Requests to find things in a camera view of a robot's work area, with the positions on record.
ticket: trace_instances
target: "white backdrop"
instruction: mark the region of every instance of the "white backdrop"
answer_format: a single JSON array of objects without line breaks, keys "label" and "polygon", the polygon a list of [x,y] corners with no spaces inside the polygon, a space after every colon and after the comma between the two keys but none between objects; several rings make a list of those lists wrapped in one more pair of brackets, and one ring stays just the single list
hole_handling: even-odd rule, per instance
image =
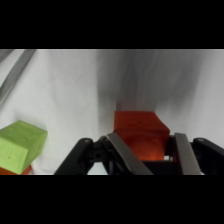
[{"label": "white backdrop", "polygon": [[[22,52],[0,64],[0,84]],[[115,110],[155,111],[172,133],[224,147],[223,87],[224,50],[39,49],[0,105],[0,128],[48,131],[32,174],[53,174],[80,138],[112,132]]]}]

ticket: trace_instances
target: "gray surface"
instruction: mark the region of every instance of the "gray surface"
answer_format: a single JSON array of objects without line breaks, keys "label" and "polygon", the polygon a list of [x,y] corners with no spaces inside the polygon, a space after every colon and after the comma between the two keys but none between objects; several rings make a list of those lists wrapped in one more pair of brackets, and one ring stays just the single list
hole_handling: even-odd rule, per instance
[{"label": "gray surface", "polygon": [[146,166],[137,159],[131,149],[121,140],[121,138],[116,133],[107,135],[107,138],[117,149],[117,152],[123,158],[124,163],[134,175],[153,175],[148,170],[148,168],[146,168]]},{"label": "gray surface", "polygon": [[14,49],[0,49],[0,63],[8,57]]},{"label": "gray surface", "polygon": [[20,75],[22,74],[24,68],[26,67],[27,63],[29,62],[35,51],[36,49],[25,50],[24,53],[20,56],[19,60],[13,66],[0,88],[0,102],[2,101],[4,96],[9,92],[12,86],[16,83],[16,81],[19,79]]},{"label": "gray surface", "polygon": [[201,171],[191,145],[185,134],[175,134],[179,162],[183,175],[201,175]]}]

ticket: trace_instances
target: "red block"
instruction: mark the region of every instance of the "red block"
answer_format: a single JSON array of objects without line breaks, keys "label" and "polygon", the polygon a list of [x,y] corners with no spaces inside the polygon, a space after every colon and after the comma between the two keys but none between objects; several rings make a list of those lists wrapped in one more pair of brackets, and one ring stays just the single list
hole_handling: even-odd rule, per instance
[{"label": "red block", "polygon": [[154,112],[116,111],[114,131],[139,160],[164,160],[170,130]]}]

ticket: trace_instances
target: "green cube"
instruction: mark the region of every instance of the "green cube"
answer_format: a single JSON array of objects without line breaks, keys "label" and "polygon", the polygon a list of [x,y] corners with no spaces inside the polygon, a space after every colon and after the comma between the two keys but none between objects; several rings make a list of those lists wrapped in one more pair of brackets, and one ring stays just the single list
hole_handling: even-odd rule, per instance
[{"label": "green cube", "polygon": [[22,174],[42,152],[46,137],[46,131],[23,121],[1,129],[0,167]]}]

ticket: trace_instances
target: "white wall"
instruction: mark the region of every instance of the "white wall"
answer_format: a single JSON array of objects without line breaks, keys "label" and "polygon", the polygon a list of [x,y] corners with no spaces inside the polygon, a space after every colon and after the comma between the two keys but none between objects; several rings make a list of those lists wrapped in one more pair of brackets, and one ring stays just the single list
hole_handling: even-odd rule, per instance
[{"label": "white wall", "polygon": [[[0,64],[0,81],[22,50]],[[48,131],[34,174],[52,174],[83,137],[113,130],[115,110],[153,110],[192,140],[224,147],[224,50],[38,50],[0,105],[0,128]]]}]

